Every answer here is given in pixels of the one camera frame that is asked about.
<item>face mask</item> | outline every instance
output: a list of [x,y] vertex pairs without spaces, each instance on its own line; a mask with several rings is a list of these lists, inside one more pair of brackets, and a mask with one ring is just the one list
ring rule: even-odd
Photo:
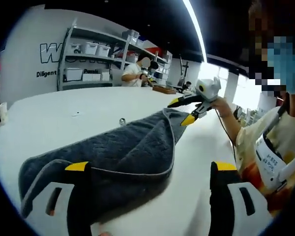
[[286,37],[274,37],[267,46],[267,65],[274,69],[274,79],[286,85],[286,92],[295,94],[295,52]]

